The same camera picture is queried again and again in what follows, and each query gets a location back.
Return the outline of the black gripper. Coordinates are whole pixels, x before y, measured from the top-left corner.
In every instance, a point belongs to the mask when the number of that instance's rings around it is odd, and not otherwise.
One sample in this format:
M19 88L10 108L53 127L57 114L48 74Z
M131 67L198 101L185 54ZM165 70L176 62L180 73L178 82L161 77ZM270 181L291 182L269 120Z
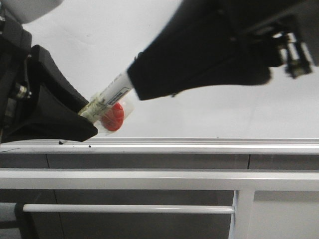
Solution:
M84 142L97 134L97 128L78 115L87 103L58 69L49 51L40 45L33 45L32 34L12 16L2 14L2 143L33 139Z
M284 65L295 79L319 65L317 0L226 0L224 10L267 67Z

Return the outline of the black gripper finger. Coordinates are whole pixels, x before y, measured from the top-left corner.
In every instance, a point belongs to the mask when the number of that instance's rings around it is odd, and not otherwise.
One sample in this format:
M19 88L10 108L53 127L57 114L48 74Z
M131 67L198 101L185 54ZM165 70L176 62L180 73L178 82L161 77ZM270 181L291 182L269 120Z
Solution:
M134 62L136 75L197 75L233 56L232 27L218 0L184 0Z
M266 66L236 49L194 46L151 46L131 64L128 75L140 100L205 86L263 85L271 77Z

